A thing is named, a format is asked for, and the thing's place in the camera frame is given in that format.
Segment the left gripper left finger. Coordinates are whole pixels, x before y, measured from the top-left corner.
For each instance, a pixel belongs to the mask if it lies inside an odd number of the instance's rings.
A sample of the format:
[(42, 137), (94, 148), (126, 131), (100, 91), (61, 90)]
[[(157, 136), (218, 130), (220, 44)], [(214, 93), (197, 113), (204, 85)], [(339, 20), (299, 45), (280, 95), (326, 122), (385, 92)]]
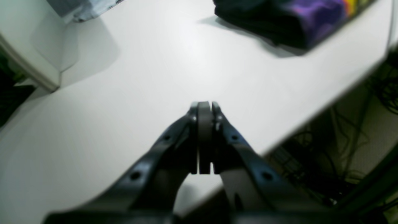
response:
[(48, 218), (173, 218), (178, 190), (197, 173), (199, 103), (170, 125), (114, 184), (83, 205)]

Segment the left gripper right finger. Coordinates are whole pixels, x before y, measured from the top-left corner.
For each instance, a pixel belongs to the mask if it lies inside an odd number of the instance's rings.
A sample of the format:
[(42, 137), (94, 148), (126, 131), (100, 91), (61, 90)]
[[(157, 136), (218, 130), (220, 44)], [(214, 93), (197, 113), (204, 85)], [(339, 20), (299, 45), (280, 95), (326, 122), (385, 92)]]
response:
[(339, 218), (273, 170), (223, 115), (199, 103), (199, 173), (220, 175), (232, 218)]

